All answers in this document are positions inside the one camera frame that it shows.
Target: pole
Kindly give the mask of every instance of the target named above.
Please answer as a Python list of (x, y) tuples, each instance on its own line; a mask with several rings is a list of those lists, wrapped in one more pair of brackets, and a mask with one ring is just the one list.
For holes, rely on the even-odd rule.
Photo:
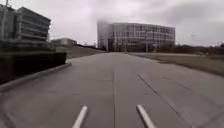
[(147, 31), (145, 31), (145, 47), (146, 47), (146, 53), (149, 52), (149, 44), (148, 44), (148, 41), (147, 41)]

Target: grass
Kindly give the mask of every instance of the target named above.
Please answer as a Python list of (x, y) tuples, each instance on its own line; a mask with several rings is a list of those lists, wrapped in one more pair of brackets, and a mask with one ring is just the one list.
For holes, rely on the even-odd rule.
[(162, 63), (172, 63), (197, 69), (224, 77), (224, 56), (178, 56), (178, 54), (145, 54), (137, 56), (159, 60)]

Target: bush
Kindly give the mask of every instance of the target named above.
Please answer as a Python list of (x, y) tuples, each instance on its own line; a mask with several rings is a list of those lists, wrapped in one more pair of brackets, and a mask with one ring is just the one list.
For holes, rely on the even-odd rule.
[(0, 54), (0, 83), (65, 64), (66, 53), (31, 52)]

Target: office building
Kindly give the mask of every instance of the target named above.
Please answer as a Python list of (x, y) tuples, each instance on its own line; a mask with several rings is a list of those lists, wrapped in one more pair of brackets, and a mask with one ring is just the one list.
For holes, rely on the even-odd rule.
[(15, 10), (0, 4), (0, 40), (15, 38), (15, 21)]
[(76, 45), (77, 41), (69, 39), (69, 38), (61, 38), (61, 39), (51, 40), (50, 43), (60, 44), (60, 45)]
[(2, 5), (0, 16), (3, 17), (5, 13), (5, 20), (0, 19), (1, 23), (5, 22), (4, 30), (1, 28), (0, 40), (14, 41), (14, 42), (46, 42), (48, 40), (49, 26), (51, 20), (29, 10), (21, 7), (17, 10), (4, 9)]
[(159, 47), (175, 44), (175, 28), (139, 23), (97, 24), (98, 47), (108, 51), (126, 51), (128, 47), (144, 45)]
[(16, 39), (47, 41), (51, 20), (27, 8), (17, 10)]

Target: sky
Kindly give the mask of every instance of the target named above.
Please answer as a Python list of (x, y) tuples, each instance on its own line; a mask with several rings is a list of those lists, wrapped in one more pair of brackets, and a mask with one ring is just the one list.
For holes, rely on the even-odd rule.
[(224, 42), (224, 0), (9, 0), (50, 18), (50, 38), (97, 43), (97, 19), (176, 28), (176, 44)]

